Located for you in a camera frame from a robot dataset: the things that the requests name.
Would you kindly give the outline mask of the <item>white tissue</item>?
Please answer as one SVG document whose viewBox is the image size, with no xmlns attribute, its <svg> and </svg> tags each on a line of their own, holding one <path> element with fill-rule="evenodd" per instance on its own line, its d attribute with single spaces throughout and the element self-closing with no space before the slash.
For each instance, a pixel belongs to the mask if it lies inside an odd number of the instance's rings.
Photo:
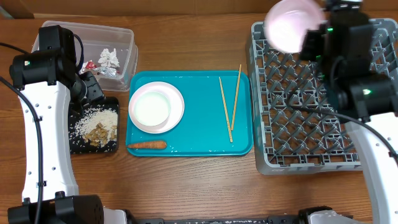
<svg viewBox="0 0 398 224">
<path fill-rule="evenodd" d="M 112 52 L 110 52 L 109 49 L 104 49 L 100 53 L 100 58 L 98 60 L 98 63 L 102 67 L 108 67 L 108 68 L 118 68 L 118 67 L 120 67 L 119 60 L 117 58 L 116 49 L 113 49 Z"/>
</svg>

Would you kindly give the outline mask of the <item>brown food scraps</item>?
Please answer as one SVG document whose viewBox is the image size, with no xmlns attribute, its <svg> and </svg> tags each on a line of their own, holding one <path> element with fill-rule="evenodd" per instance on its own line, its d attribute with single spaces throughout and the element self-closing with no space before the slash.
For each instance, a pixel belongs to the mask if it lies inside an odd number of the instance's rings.
<svg viewBox="0 0 398 224">
<path fill-rule="evenodd" d="M 83 135 L 83 139 L 91 146 L 103 147 L 110 141 L 116 141 L 117 126 L 104 126 L 103 124 L 98 123 L 89 133 Z"/>
</svg>

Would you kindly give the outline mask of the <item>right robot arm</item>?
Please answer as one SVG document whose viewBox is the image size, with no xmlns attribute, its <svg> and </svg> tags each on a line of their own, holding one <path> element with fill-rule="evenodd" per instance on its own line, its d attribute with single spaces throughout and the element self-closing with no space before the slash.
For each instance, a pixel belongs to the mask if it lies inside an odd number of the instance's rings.
<svg viewBox="0 0 398 224">
<path fill-rule="evenodd" d="M 397 223 L 397 87 L 370 69 L 374 26 L 361 1 L 327 1 L 330 13 L 318 30 L 308 30 L 300 59 L 316 61 L 324 76 L 333 115 L 358 153 L 371 199 L 374 223 Z"/>
</svg>

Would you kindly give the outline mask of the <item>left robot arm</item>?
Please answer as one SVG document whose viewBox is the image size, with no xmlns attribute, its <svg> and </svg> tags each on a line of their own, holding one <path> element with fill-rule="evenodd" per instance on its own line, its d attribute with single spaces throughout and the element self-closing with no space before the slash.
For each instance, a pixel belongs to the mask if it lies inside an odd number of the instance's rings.
<svg viewBox="0 0 398 224">
<path fill-rule="evenodd" d="M 9 223 L 134 223 L 128 210 L 105 208 L 97 195 L 80 195 L 70 158 L 68 112 L 102 99 L 94 76 L 80 73 L 79 36 L 61 26 L 41 27 L 39 49 L 21 50 L 10 66 L 8 87 L 24 113 L 26 175 L 22 205 Z"/>
</svg>

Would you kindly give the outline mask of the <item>white rice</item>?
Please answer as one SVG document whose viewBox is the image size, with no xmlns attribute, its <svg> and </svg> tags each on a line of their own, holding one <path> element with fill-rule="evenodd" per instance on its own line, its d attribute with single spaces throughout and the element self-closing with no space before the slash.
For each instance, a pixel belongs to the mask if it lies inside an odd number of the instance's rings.
<svg viewBox="0 0 398 224">
<path fill-rule="evenodd" d="M 83 135 L 89 133 L 98 123 L 104 126 L 118 126 L 117 112 L 112 109 L 101 108 L 89 108 L 84 110 L 84 116 L 72 122 L 69 131 L 69 139 L 72 140 L 72 143 L 88 143 L 83 139 Z"/>
</svg>

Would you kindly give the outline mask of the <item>red foil wrapper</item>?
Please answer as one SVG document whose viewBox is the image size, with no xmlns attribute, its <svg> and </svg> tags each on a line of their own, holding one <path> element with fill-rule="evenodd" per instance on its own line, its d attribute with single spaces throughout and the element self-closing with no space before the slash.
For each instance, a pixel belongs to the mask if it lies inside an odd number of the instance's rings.
<svg viewBox="0 0 398 224">
<path fill-rule="evenodd" d="M 83 63 L 80 73 L 85 72 L 106 77 L 117 77 L 120 75 L 120 72 L 116 68 L 97 66 L 92 60 Z"/>
</svg>

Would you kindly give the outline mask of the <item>white medium bowl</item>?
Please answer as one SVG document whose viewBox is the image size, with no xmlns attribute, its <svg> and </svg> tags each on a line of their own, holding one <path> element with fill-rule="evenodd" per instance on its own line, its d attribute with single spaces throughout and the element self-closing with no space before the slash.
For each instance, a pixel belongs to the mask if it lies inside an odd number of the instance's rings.
<svg viewBox="0 0 398 224">
<path fill-rule="evenodd" d="M 317 30 L 325 20 L 321 7 L 313 0 L 281 0 L 264 19 L 264 35 L 282 53 L 298 53 L 308 30 Z"/>
</svg>

